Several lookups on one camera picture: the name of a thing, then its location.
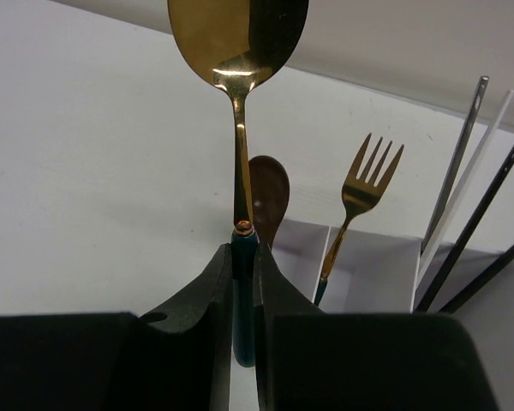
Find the black chopstick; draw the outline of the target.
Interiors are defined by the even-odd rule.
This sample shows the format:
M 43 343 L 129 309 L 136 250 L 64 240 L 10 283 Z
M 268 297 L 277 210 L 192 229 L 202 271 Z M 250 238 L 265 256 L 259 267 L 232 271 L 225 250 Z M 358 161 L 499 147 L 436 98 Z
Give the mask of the black chopstick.
M 480 275 L 468 283 L 459 293 L 449 300 L 442 308 L 440 313 L 452 314 L 466 304 L 474 295 L 492 281 L 502 270 L 514 260 L 514 244 L 502 253 L 491 265 L 489 265 Z
M 485 215 L 488 207 L 493 202 L 493 199 L 495 198 L 497 192 L 499 191 L 506 177 L 509 175 L 513 166 L 514 146 L 511 148 L 506 159 L 501 164 L 498 172 L 496 173 L 495 177 L 493 178 L 492 182 L 487 188 L 487 191 L 484 193 L 483 197 L 481 198 L 480 202 L 478 203 L 477 207 L 472 213 L 469 221 L 464 226 L 461 234 L 457 238 L 457 241 L 451 248 L 451 251 L 447 255 L 442 266 L 439 268 L 438 272 L 434 276 L 421 301 L 416 306 L 415 310 L 417 312 L 426 312 L 432 305 L 433 300 L 439 293 L 441 287 L 443 286 L 449 274 L 451 273 L 451 270 L 453 269 L 454 265 L 457 263 L 460 255 L 462 254 L 467 243 L 469 242 L 469 239 L 474 234 L 478 224 Z

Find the small gold spoon green handle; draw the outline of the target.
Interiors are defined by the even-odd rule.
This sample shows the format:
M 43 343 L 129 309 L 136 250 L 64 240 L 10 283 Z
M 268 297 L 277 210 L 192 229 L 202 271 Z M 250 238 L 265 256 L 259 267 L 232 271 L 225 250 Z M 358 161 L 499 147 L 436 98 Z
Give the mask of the small gold spoon green handle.
M 255 364 L 253 273 L 258 236 L 254 227 L 245 103 L 290 59 L 308 15 L 307 1 L 170 1 L 176 45 L 187 65 L 224 92 L 235 126 L 233 231 L 233 351 L 240 366 Z

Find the gold fork dark green handle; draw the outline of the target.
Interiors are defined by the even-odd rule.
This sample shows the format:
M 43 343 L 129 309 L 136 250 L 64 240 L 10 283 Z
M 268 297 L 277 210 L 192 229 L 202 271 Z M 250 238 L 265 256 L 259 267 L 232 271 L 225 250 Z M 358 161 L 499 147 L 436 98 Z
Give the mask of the gold fork dark green handle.
M 377 179 L 382 170 L 383 164 L 387 158 L 387 155 L 391 149 L 392 141 L 390 141 L 383 152 L 379 162 L 376 164 L 374 171 L 371 176 L 368 176 L 374 160 L 379 152 L 383 138 L 380 137 L 375 148 L 373 149 L 368 162 L 361 170 L 362 162 L 368 150 L 368 146 L 371 140 L 372 134 L 363 141 L 360 146 L 355 158 L 350 166 L 347 176 L 344 179 L 344 183 L 341 189 L 341 199 L 345 209 L 345 218 L 340 226 L 340 229 L 333 240 L 333 243 L 324 257 L 320 276 L 317 285 L 317 290 L 314 296 L 314 304 L 318 306 L 326 292 L 329 276 L 332 273 L 333 266 L 338 256 L 338 252 L 343 243 L 346 231 L 349 224 L 358 216 L 372 210 L 377 206 L 383 197 L 389 183 L 397 169 L 399 161 L 402 157 L 404 145 L 401 145 L 394 155 L 392 161 L 387 166 L 380 181 Z

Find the silver metal chopstick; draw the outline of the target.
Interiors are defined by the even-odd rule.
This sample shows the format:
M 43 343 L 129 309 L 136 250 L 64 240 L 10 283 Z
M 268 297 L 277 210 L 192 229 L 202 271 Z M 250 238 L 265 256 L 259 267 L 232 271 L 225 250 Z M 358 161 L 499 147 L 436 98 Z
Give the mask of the silver metal chopstick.
M 433 209 L 433 214 L 429 220 L 427 231 L 421 244 L 421 253 L 424 252 L 427 244 L 429 243 L 432 237 L 433 231 L 436 229 L 439 220 L 445 211 L 447 201 L 450 198 L 453 184 L 456 179 L 460 164 L 462 162 L 464 152 L 468 145 L 469 137 L 475 125 L 477 115 L 481 108 L 482 100 L 487 90 L 489 81 L 490 77 L 488 75 L 483 75 L 477 82 L 474 96 L 472 98 L 467 116 L 464 119 L 461 132 L 458 136 L 457 144 L 455 145 L 454 152 L 451 156 L 451 161 L 445 173 L 445 178 L 442 183 L 442 187 L 439 191 L 435 207 Z

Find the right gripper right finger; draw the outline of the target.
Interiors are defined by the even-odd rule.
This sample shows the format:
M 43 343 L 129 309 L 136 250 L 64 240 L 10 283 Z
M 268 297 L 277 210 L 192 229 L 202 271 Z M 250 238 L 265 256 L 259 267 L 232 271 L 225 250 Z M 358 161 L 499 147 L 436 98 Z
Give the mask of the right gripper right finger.
M 329 314 L 254 257 L 256 381 L 263 410 L 494 410 L 469 333 L 437 314 Z

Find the brown wooden spoon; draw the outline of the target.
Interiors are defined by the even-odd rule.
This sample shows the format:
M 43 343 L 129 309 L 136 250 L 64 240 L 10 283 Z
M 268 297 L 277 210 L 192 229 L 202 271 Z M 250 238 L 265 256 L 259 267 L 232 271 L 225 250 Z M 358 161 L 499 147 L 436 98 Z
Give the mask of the brown wooden spoon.
M 259 155 L 249 160 L 254 227 L 260 242 L 273 247 L 290 200 L 290 180 L 275 158 Z

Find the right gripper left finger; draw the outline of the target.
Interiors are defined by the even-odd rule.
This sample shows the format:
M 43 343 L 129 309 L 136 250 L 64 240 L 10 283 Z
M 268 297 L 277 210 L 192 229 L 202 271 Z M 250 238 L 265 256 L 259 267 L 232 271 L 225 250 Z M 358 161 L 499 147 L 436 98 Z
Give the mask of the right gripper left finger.
M 0 410 L 226 410 L 231 251 L 142 316 L 0 316 Z

